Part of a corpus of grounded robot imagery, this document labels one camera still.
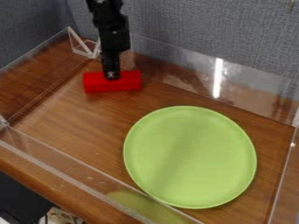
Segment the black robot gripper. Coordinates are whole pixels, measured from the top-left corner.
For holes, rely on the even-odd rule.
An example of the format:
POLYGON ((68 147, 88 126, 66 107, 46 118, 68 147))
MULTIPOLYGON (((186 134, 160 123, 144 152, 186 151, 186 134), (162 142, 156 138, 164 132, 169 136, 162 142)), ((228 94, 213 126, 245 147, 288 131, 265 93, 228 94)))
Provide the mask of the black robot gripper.
POLYGON ((120 78, 118 53, 130 48, 128 17, 121 13, 122 0, 85 0, 97 28, 105 78, 120 78))

